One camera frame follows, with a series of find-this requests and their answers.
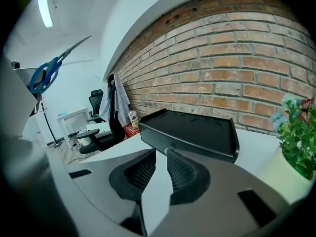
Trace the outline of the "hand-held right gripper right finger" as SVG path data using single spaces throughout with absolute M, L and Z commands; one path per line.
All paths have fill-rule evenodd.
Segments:
M 167 149 L 167 171 L 173 188 L 173 193 L 170 196 L 171 205 L 193 203 L 210 186 L 208 169 L 176 152 L 173 148 Z

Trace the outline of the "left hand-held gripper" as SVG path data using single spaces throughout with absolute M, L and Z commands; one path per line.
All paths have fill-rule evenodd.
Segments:
M 25 84 L 25 86 L 28 89 L 30 89 L 31 79 L 38 68 L 21 68 L 20 62 L 15 60 L 11 62 L 11 66 L 13 67 L 13 70 L 17 73 L 17 75 L 20 77 L 22 82 Z M 43 69 L 37 74 L 36 79 L 33 83 L 33 88 L 46 87 L 47 83 L 43 84 L 47 74 L 46 69 L 47 64 L 45 64 Z

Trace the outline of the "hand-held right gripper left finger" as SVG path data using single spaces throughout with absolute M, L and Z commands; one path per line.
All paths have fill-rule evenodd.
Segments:
M 121 199 L 136 203 L 132 215 L 125 218 L 120 225 L 146 236 L 141 197 L 156 170 L 156 150 L 146 149 L 138 153 L 139 156 L 117 166 L 110 173 L 109 182 Z

